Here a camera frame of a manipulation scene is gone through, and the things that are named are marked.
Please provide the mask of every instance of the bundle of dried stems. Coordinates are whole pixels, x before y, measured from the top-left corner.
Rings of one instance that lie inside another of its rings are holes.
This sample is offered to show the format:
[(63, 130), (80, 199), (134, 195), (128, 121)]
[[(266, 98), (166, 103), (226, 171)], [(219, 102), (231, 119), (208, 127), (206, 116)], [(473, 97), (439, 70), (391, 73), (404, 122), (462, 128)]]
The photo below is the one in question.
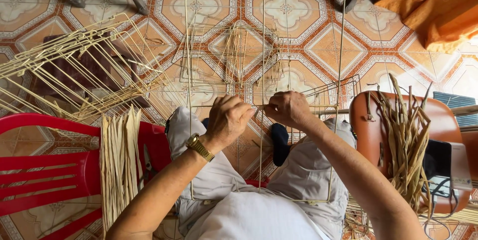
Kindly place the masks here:
[[(403, 100), (397, 79), (392, 74), (389, 76), (396, 93), (395, 101), (391, 102), (380, 90), (377, 91), (378, 97), (374, 93), (371, 94), (379, 105), (381, 119), (385, 123), (388, 134), (388, 144), (392, 156), (388, 169), (389, 174), (393, 176), (390, 182), (412, 209), (421, 214), (431, 209), (432, 203), (428, 181), (422, 166), (429, 138), (430, 119), (424, 109), (430, 87), (428, 87), (421, 105), (418, 105), (410, 86), (407, 104)], [(427, 196), (421, 192), (423, 185), (426, 187)], [(421, 206), (420, 198), (423, 199), (424, 207)]]
[(138, 153), (138, 131), (141, 110), (128, 115), (103, 115), (101, 126), (101, 207), (103, 237), (124, 208), (138, 194), (138, 179), (142, 179)]

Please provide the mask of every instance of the red plastic chair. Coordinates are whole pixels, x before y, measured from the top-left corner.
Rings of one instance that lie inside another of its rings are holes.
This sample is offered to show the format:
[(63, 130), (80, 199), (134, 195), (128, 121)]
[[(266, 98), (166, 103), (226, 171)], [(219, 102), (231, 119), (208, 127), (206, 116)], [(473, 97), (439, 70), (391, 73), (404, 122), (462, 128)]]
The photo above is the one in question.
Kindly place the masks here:
[[(92, 127), (73, 121), (36, 113), (19, 113), (0, 118), (0, 134), (17, 127), (30, 125), (63, 129), (94, 137), (101, 136), (101, 129), (98, 127)], [(140, 123), (138, 147), (143, 173), (145, 173), (146, 168), (144, 162), (144, 145), (147, 146), (151, 166), (157, 172), (162, 170), (171, 162), (169, 144), (166, 135), (164, 134), (164, 127), (152, 125), (151, 123), (146, 122)], [(74, 165), (40, 171), (27, 171), (31, 168), (60, 166), (67, 164)], [(9, 170), (20, 171), (18, 173), (0, 175), (0, 199), (2, 199), (2, 201), (0, 201), (0, 216), (9, 215), (37, 206), (44, 206), (55, 202), (101, 193), (99, 150), (57, 155), (1, 157), (0, 171)], [(10, 185), (15, 182), (68, 175), (73, 175), (73, 177), (44, 182), (26, 183), (17, 186)], [(15, 198), (16, 195), (20, 194), (34, 193), (73, 185), (75, 186), (74, 188), (60, 189), (56, 191)], [(14, 196), (14, 198), (4, 201), (6, 197), (10, 196)], [(84, 228), (93, 223), (95, 220), (101, 218), (101, 216), (102, 212), (100, 208), (78, 220), (71, 222), (70, 224), (43, 237), (42, 239), (65, 239), (79, 231), (81, 228)]]

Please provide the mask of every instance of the orange cloth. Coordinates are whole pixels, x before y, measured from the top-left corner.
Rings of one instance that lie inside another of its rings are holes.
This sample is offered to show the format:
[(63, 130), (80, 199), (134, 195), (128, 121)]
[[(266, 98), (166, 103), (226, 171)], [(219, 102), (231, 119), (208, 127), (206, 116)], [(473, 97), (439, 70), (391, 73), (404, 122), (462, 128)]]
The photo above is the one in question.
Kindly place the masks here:
[(478, 35), (478, 0), (378, 0), (375, 5), (398, 13), (432, 52), (450, 54)]

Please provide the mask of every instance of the person's right hand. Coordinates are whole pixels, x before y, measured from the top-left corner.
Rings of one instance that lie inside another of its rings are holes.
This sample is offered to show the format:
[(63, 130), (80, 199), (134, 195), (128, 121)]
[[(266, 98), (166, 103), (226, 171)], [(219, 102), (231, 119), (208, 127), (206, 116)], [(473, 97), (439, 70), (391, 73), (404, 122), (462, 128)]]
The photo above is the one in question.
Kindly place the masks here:
[(264, 111), (275, 121), (302, 131), (316, 119), (309, 110), (305, 95), (294, 91), (275, 93)]

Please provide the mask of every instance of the gold wristwatch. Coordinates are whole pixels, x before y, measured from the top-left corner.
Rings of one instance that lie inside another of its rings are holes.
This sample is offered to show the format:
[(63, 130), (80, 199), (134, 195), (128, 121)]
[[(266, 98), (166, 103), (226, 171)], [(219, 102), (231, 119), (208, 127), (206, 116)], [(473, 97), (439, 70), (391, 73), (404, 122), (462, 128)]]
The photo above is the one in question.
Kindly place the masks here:
[(211, 162), (212, 159), (214, 158), (214, 155), (209, 152), (199, 141), (199, 133), (193, 134), (187, 141), (186, 141), (186, 146), (188, 148), (191, 148), (195, 150), (197, 153), (199, 153), (206, 161)]

